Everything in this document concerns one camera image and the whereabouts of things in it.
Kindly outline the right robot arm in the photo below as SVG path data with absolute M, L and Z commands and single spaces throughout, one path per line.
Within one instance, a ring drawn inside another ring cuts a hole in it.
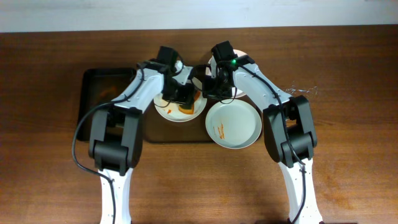
M 312 178 L 317 135 L 310 103 L 276 87 L 249 55 L 239 56 L 229 41 L 216 44 L 205 77 L 204 94 L 215 100 L 233 99 L 232 88 L 244 92 L 262 111 L 264 144 L 278 163 L 289 199 L 289 223 L 322 223 Z

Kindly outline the orange green sponge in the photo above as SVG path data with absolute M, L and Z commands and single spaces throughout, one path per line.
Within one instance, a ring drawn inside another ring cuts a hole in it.
M 179 105 L 178 106 L 178 110 L 180 112 L 182 112 L 183 114 L 193 114 L 194 113 L 194 109 L 195 109 L 195 102 L 197 99 L 199 99 L 201 95 L 200 91 L 196 91 L 194 96 L 193 96 L 193 102 L 192 103 L 188 103 L 188 104 L 184 104 L 184 105 Z

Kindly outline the white plate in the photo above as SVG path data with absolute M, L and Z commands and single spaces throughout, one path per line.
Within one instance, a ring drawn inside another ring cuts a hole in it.
M 211 53 L 213 54 L 212 58 L 216 62 L 216 75 L 218 74 L 219 70 L 226 70 L 228 72 L 231 72 L 233 77 L 233 72 L 236 71 L 240 65 L 254 63 L 254 60 L 248 54 L 229 47 L 213 47 Z M 245 93 L 242 90 L 239 90 L 235 84 L 232 90 L 235 94 L 232 99 L 236 97 L 239 98 L 245 95 Z
M 257 110 L 242 100 L 218 102 L 207 112 L 205 128 L 209 137 L 228 149 L 243 149 L 261 135 L 262 120 Z
M 191 83 L 195 87 L 196 91 L 201 92 L 202 88 L 202 82 L 199 81 L 198 78 L 192 78 Z M 155 108 L 158 111 L 158 113 L 163 116 L 165 119 L 173 122 L 186 122 L 190 121 L 196 117 L 198 117 L 203 110 L 205 109 L 205 106 L 207 104 L 207 99 L 203 97 L 203 94 L 201 92 L 201 95 L 199 99 L 196 100 L 195 102 L 195 109 L 193 114 L 183 114 L 178 110 L 178 106 L 180 104 L 177 103 L 171 103 L 169 101 L 165 101 L 162 99 L 162 94 L 159 93 L 154 99 L 154 104 Z

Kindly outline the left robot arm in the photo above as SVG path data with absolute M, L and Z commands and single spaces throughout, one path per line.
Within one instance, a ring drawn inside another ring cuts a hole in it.
M 89 156 L 101 179 L 102 223 L 131 223 L 130 184 L 143 143 L 143 114 L 161 95 L 169 105 L 194 104 L 192 69 L 179 53 L 161 46 L 156 58 L 139 65 L 131 84 L 109 106 L 94 112 Z

